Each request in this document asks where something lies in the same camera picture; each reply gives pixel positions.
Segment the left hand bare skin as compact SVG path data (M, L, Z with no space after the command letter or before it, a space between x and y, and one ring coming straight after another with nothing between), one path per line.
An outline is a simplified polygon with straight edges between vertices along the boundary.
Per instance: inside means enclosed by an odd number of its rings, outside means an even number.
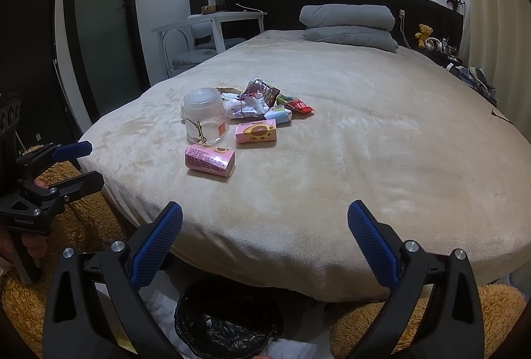
M29 255L34 258L41 258L47 252L47 238L34 235L24 234L22 243L27 249ZM1 222L1 273L8 271L14 264L12 253L14 250L13 240L10 233L6 230L5 224Z

